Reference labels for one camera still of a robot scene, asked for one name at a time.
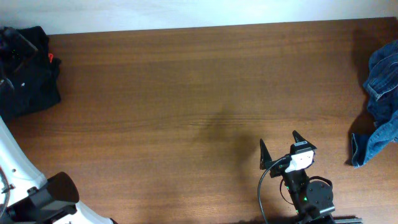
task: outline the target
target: wooden table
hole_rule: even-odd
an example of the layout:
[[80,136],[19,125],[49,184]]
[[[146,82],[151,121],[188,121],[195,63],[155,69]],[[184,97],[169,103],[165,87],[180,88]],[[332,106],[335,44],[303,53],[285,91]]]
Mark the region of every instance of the wooden table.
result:
[[[368,58],[397,34],[385,18],[53,35],[62,102],[9,127],[47,177],[65,171],[122,224],[260,220],[259,139],[277,159],[293,130],[318,147],[307,174],[333,181],[334,216],[394,223],[398,145],[345,162],[349,133],[373,131]],[[295,215],[279,181],[263,183],[268,217]]]

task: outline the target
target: denim jeans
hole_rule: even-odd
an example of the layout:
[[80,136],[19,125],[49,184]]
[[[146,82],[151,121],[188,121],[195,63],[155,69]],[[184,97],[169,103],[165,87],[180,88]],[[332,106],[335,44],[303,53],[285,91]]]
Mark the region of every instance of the denim jeans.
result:
[[398,142],[398,40],[371,55],[369,71],[363,87],[370,95],[367,109],[377,129],[372,135],[352,134],[355,168],[365,165],[390,142]]

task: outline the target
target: black mount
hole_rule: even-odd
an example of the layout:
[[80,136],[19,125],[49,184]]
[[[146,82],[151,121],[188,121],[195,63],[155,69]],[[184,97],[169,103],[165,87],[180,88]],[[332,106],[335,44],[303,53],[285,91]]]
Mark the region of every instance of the black mount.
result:
[[0,223],[51,224],[77,212],[79,193],[71,178],[61,172],[41,188],[28,190],[29,196],[7,207]]

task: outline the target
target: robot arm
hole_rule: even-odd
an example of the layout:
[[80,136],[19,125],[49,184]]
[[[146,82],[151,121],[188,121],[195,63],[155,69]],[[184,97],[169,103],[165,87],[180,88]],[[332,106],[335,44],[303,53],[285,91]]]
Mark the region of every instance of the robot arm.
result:
[[262,215],[267,222],[260,200],[261,182],[267,172],[271,178],[282,176],[282,183],[289,191],[297,216],[288,223],[294,224],[340,224],[340,223],[362,223],[360,218],[336,220],[331,213],[335,211],[333,204],[333,184],[323,177],[309,177],[305,169],[313,163],[313,157],[317,148],[305,140],[298,132],[293,132],[295,144],[291,145],[290,153],[273,161],[266,148],[264,141],[260,140],[261,158],[260,169],[265,173],[260,179],[258,188],[258,199]]
[[26,158],[1,118],[0,158],[0,223],[117,224],[81,202],[65,173],[47,180]]

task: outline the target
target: red tag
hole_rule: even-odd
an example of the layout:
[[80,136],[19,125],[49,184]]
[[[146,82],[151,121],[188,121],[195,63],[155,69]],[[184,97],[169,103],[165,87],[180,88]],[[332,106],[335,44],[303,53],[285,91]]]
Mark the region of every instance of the red tag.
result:
[[52,58],[54,58],[54,55],[49,53],[49,59],[50,59],[50,63],[52,62]]

